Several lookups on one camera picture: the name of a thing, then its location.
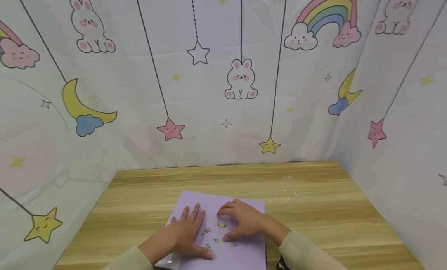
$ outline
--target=bunny illustration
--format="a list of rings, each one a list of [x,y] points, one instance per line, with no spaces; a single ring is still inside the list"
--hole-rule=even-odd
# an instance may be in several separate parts
[[[227,75],[231,88],[225,91],[225,97],[227,99],[254,99],[258,95],[258,90],[252,88],[254,83],[252,61],[245,59],[241,64],[241,61],[235,59],[231,67]]]
[[[79,50],[84,53],[115,52],[115,44],[105,37],[104,25],[93,11],[90,0],[70,0],[70,4],[73,8],[71,23],[82,35],[76,42]]]
[[[385,20],[379,22],[376,33],[404,35],[410,27],[409,18],[418,0],[390,0],[385,9]]]

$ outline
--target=beige sleeve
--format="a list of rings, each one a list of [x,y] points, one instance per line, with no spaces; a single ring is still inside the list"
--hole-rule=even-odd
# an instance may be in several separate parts
[[[347,270],[340,262],[315,246],[303,234],[292,230],[284,239],[279,252],[290,270]]]
[[[103,270],[153,270],[153,267],[135,246],[118,256]]]

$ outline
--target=child's hand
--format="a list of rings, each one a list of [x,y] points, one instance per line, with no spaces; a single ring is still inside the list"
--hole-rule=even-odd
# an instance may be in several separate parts
[[[197,217],[199,209],[200,204],[197,203],[188,215],[189,207],[186,206],[179,220],[173,217],[168,226],[157,230],[138,247],[152,265],[172,252],[213,259],[211,250],[199,247],[194,242],[205,217],[205,211],[201,211]]]
[[[235,217],[238,222],[237,227],[222,238],[225,242],[262,232],[262,220],[265,215],[239,199],[224,204],[217,215],[229,215]]]

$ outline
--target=yellow moon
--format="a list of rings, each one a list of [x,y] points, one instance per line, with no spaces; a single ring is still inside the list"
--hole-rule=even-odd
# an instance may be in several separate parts
[[[354,79],[355,71],[357,68],[355,68],[343,81],[340,88],[338,89],[338,99],[343,99],[346,97],[348,100],[348,105],[350,105],[354,99],[359,96],[363,90],[357,91],[355,93],[350,93],[349,88],[351,87],[352,80]]]
[[[62,89],[62,99],[64,100],[65,108],[68,113],[77,119],[80,115],[91,115],[100,118],[103,123],[113,122],[118,112],[98,112],[83,105],[76,94],[76,85],[78,79],[68,81]]]

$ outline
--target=wooden tabletop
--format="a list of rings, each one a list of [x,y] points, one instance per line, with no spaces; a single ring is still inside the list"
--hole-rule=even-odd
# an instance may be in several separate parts
[[[55,269],[102,269],[163,227],[184,190],[265,201],[349,270],[423,269],[335,161],[118,171]]]

